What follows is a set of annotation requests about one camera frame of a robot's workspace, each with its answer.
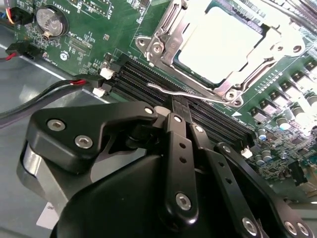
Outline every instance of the black memory slot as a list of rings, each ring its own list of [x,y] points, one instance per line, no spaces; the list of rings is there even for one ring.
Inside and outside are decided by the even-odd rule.
[[[125,55],[122,55],[115,64],[119,66],[119,70],[112,92],[127,100],[145,101],[152,106],[162,105],[168,95],[149,88],[147,83],[171,91],[184,91],[179,85]],[[253,131],[201,100],[192,98],[187,100],[193,121],[204,127],[213,143],[226,142],[235,149],[254,145]]]

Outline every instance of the screw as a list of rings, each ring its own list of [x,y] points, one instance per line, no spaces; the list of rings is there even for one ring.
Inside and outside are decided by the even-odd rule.
[[[195,127],[196,128],[196,130],[198,131],[198,132],[200,132],[200,133],[203,133],[204,132],[204,130],[200,127],[200,126],[196,126]]]
[[[69,54],[66,51],[63,51],[60,53],[59,57],[62,61],[67,61],[69,59]]]
[[[176,195],[176,203],[184,211],[188,211],[192,207],[189,198],[183,193],[178,193]]]
[[[177,117],[177,116],[174,116],[174,119],[175,119],[175,121],[177,121],[177,122],[182,122],[182,119],[179,118],[179,117]]]
[[[293,234],[293,235],[295,235],[295,236],[297,235],[297,231],[296,231],[295,227],[292,225],[292,223],[290,223],[290,222],[285,222],[284,224],[285,224],[287,230],[288,230],[291,234]]]
[[[229,149],[229,147],[228,146],[223,146],[223,148],[224,148],[224,150],[226,151],[226,152],[228,152],[228,153],[230,153],[231,152],[231,150]]]
[[[144,108],[144,110],[148,113],[148,114],[153,114],[153,110],[151,108]]]
[[[249,218],[243,218],[242,223],[244,228],[254,237],[258,234],[256,226],[253,224],[253,222]]]
[[[61,120],[56,119],[49,120],[47,125],[48,128],[53,131],[61,131],[66,128],[65,124]]]
[[[297,225],[298,225],[299,229],[301,230],[301,232],[308,237],[309,232],[308,232],[307,228],[304,227],[304,225],[302,223],[299,223],[299,222],[297,223]]]
[[[85,135],[79,135],[75,138],[75,144],[82,149],[89,149],[93,146],[93,141],[91,138]]]

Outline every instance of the red wire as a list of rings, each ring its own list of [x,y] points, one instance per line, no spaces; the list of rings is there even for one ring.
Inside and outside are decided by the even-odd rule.
[[[74,85],[84,85],[86,81],[84,79],[76,80],[76,81],[71,81],[72,84]]]
[[[17,56],[16,53],[12,53],[12,54],[10,54],[9,56],[7,56],[7,57],[5,58],[5,60],[8,61],[8,60],[10,60],[10,59],[12,59],[13,57],[16,57],[16,56]]]

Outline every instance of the motherboard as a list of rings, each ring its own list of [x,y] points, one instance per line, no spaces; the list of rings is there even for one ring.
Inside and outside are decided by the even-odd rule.
[[[273,187],[292,180],[317,195],[317,37],[305,27],[259,0],[15,6],[35,16],[15,27],[16,39],[44,60],[71,75],[115,78],[109,93],[119,101],[185,96],[211,141],[234,143]]]

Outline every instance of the white sticker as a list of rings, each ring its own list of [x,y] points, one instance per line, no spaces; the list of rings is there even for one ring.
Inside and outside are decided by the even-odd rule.
[[[53,230],[54,226],[58,222],[58,214],[55,208],[49,202],[46,204],[43,212],[41,213],[36,225]]]

